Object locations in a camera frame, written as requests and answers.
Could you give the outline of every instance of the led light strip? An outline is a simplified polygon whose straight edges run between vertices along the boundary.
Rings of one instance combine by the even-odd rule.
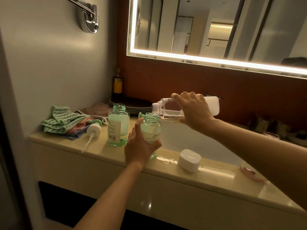
[[[216,58],[201,57],[201,56],[191,56],[191,55],[175,54],[175,53],[160,52],[160,51],[135,49],[134,44],[135,44],[135,28],[136,28],[137,9],[138,9],[138,0],[133,0],[131,44],[130,44],[131,53],[169,57],[169,58],[176,58],[176,59],[182,59],[182,60],[195,60],[195,61],[202,61],[202,62],[208,62],[208,63],[214,63],[214,64],[233,65],[233,66],[247,67],[247,68],[253,68],[253,69],[264,69],[264,70],[272,70],[272,71],[285,72],[285,73],[297,73],[297,74],[307,75],[307,69],[291,68],[291,67],[278,66],[278,65],[258,64],[258,63],[235,61],[235,60],[216,59]]]

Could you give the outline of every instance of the sink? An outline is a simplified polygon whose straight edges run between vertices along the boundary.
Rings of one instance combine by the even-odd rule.
[[[185,124],[171,120],[161,120],[162,148],[181,152],[190,149],[203,158],[231,165],[240,165],[242,159],[216,140],[202,135]]]

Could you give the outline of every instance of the illuminated mirror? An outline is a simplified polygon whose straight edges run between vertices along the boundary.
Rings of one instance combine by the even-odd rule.
[[[307,0],[130,0],[127,55],[307,78]]]

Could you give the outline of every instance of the forearm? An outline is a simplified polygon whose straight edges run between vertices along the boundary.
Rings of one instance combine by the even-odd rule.
[[[120,229],[128,197],[141,169],[141,166],[136,163],[128,165],[79,221],[74,230]]]
[[[208,136],[248,162],[307,209],[307,149],[217,120]]]

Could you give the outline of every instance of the chevron patterned towel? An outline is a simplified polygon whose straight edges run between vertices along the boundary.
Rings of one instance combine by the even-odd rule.
[[[68,106],[52,106],[52,116],[53,118],[41,123],[44,126],[44,132],[66,133],[68,129],[90,117],[71,112]]]

